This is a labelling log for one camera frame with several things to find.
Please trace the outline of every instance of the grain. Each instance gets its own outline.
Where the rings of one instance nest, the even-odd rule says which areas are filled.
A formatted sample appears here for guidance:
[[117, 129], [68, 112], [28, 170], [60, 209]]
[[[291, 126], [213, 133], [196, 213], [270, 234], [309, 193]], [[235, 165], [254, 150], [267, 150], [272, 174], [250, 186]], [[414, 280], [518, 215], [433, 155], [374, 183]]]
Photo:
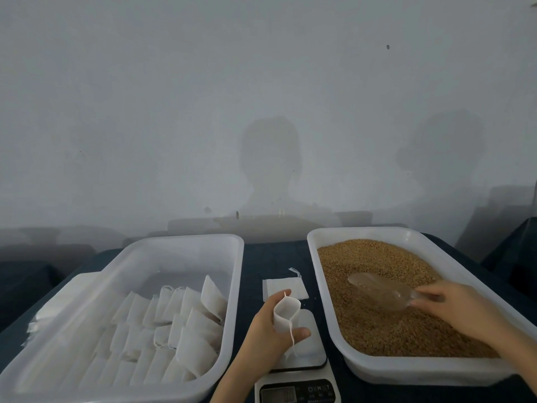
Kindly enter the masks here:
[[370, 272], [411, 287], [433, 283], [439, 274], [415, 254], [392, 244], [357, 239], [319, 248], [319, 258], [341, 335], [354, 349], [372, 356], [496, 358], [482, 342], [413, 308], [387, 311], [347, 281]]

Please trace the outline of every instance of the white wall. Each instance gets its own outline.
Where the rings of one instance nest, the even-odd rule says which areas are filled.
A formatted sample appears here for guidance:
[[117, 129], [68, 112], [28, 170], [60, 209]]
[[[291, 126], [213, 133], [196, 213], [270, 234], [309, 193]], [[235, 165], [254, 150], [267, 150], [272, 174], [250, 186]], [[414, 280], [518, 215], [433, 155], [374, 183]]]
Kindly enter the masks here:
[[536, 33], [528, 0], [0, 0], [0, 259], [386, 223], [480, 258], [537, 177]]

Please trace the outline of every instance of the digital scale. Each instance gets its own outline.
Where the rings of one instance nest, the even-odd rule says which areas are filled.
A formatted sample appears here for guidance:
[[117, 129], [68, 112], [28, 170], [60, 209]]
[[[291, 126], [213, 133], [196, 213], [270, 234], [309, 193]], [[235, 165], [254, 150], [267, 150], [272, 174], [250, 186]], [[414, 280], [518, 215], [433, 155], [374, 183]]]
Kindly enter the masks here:
[[300, 310], [298, 327], [309, 338], [290, 348], [274, 369], [254, 386], [256, 403], [341, 403], [332, 367], [310, 310]]

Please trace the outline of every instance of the hand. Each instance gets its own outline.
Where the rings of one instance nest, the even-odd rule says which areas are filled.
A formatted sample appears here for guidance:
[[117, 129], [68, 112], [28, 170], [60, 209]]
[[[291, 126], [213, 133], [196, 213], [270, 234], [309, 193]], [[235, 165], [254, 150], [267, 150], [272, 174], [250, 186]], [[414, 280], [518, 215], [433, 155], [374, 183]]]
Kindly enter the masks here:
[[[274, 330], [272, 317], [274, 307], [291, 290], [279, 291], [269, 297], [250, 324], [246, 338], [233, 361], [235, 369], [257, 382], [268, 373], [280, 360], [282, 355], [293, 346], [291, 333], [279, 334]], [[295, 344], [306, 339], [312, 333], [308, 328], [293, 328]]]
[[489, 345], [497, 341], [499, 329], [510, 326], [496, 306], [470, 286], [436, 282], [417, 287], [416, 291], [444, 296], [444, 301], [414, 299], [410, 305], [435, 315], [457, 331]]

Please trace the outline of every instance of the tray of grain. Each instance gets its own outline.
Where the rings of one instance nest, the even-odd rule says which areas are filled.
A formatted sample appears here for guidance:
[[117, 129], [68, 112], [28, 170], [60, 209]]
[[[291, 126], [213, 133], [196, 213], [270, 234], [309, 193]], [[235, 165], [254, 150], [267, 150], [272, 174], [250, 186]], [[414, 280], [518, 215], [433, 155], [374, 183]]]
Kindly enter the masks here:
[[347, 281], [372, 272], [412, 287], [437, 279], [473, 286], [517, 327], [537, 328], [419, 232], [398, 227], [322, 228], [309, 249], [334, 345], [351, 371], [372, 383], [488, 386], [514, 370], [485, 344], [419, 311], [385, 311]]

